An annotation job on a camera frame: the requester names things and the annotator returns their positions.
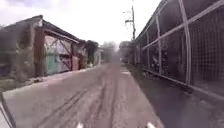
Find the fence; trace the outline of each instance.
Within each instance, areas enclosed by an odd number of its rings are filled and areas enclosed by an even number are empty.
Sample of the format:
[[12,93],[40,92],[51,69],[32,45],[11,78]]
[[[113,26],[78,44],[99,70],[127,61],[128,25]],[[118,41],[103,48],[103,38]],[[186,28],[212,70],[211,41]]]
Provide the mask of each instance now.
[[71,43],[53,36],[45,36],[47,75],[72,70],[72,46]]
[[163,0],[134,44],[145,71],[224,100],[224,0]]

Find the old building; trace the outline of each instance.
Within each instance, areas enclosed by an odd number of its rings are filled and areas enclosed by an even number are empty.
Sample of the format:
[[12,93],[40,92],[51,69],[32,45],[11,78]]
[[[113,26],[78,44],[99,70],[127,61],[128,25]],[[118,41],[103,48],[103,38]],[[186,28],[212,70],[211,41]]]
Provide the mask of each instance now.
[[78,70],[84,44],[41,15],[6,26],[0,30],[0,79],[24,82]]

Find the wall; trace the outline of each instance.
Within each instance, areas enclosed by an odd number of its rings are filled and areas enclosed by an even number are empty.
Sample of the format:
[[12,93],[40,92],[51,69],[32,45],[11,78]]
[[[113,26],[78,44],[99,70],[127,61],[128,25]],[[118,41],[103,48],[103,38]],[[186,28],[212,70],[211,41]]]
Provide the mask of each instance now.
[[0,79],[24,82],[34,76],[33,43],[41,19],[33,17],[0,30]]
[[223,15],[223,0],[163,0],[135,40],[143,69],[224,101]]
[[94,53],[94,62],[93,62],[93,65],[99,65],[101,64],[101,61],[102,61],[102,58],[101,58],[101,50],[98,49],[96,50],[96,52]]

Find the sky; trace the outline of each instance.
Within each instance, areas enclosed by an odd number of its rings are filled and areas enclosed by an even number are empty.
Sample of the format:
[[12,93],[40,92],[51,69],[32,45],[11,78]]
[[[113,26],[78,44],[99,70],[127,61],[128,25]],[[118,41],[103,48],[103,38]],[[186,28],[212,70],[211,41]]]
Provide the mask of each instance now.
[[36,15],[84,40],[103,44],[130,40],[125,26],[131,5],[135,9],[136,35],[144,28],[160,0],[0,0],[0,24],[9,25]]

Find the dirt road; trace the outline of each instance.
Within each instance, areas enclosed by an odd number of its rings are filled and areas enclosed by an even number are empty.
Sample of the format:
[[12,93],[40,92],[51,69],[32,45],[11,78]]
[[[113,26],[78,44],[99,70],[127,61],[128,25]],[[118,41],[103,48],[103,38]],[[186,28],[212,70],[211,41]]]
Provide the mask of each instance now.
[[45,79],[4,93],[18,128],[162,128],[130,72],[119,64]]

